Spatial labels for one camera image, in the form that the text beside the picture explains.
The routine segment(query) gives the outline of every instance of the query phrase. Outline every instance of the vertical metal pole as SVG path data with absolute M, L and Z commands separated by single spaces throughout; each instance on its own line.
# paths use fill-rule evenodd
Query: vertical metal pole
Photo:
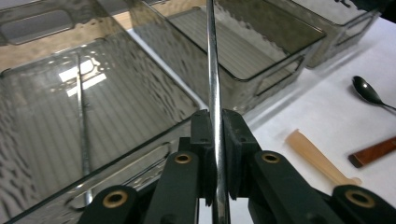
M 77 57 L 78 74 L 77 74 L 77 98 L 78 98 L 78 121 L 79 121 L 79 136 L 80 136 L 80 148 L 82 158 L 82 174 L 88 175 L 91 172 L 90 165 L 90 143 L 88 139 L 87 121 L 85 115 L 85 101 L 82 87 L 82 75 L 81 75 L 81 61 L 79 55 Z M 88 205 L 92 202 L 92 190 L 89 189 L 85 192 L 84 203 Z
M 223 124 L 220 100 L 218 50 L 213 0 L 206 2 L 207 15 L 207 54 L 209 68 L 209 111 L 214 134 L 217 166 L 217 187 L 212 205 L 212 221 L 216 224 L 230 223 L 230 207 L 225 171 L 225 150 L 223 143 Z

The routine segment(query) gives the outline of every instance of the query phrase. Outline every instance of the transparent plastic container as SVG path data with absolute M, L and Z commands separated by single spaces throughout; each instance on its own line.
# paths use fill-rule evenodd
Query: transparent plastic container
M 323 30 L 327 36 L 308 67 L 316 67 L 359 42 L 389 0 L 265 0 Z
M 190 135 L 198 105 L 95 1 L 2 9 L 0 27 L 1 222 L 77 222 L 87 190 L 142 188 Z
M 208 102 L 206 1 L 129 0 L 140 37 Z M 325 36 L 262 0 L 215 1 L 222 106 L 246 113 L 301 73 Z

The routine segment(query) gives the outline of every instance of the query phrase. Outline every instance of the metal spoon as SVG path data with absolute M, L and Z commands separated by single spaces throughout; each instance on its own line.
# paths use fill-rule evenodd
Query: metal spoon
M 370 86 L 370 84 L 367 83 L 366 80 L 364 80 L 362 77 L 353 77 L 352 83 L 353 83 L 353 87 L 355 87 L 355 90 L 359 94 L 359 96 L 361 96 L 361 98 L 363 98 L 367 102 L 373 105 L 387 106 L 389 108 L 396 110 L 395 107 L 384 104 L 384 102 L 382 102 L 381 98 L 379 97 L 378 93 L 376 93 L 373 87 Z

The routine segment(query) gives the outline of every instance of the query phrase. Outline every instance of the white countertop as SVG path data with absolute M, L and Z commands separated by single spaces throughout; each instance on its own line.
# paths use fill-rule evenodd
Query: white countertop
M 396 112 L 369 105 L 353 91 L 361 76 L 384 103 L 396 106 L 396 24 L 378 19 L 360 43 L 308 70 L 285 90 L 245 115 L 263 150 L 284 155 L 305 180 L 331 194 L 334 184 L 286 143 L 296 129 L 346 176 L 396 207 L 396 153 L 355 168 L 347 156 L 396 136 Z M 248 200 L 230 201 L 232 223 L 252 223 Z M 211 211 L 200 204 L 200 223 L 211 223 Z

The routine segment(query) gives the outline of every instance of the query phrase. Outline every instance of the wooden handle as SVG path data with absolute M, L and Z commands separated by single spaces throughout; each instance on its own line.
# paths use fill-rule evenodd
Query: wooden handle
M 346 178 L 320 151 L 298 130 L 291 133 L 286 142 L 302 157 L 330 178 L 336 185 L 359 185 L 358 178 Z
M 367 165 L 372 161 L 376 161 L 394 150 L 396 150 L 396 136 L 374 146 L 367 147 L 350 154 L 348 158 L 356 168 L 361 168 L 362 166 Z

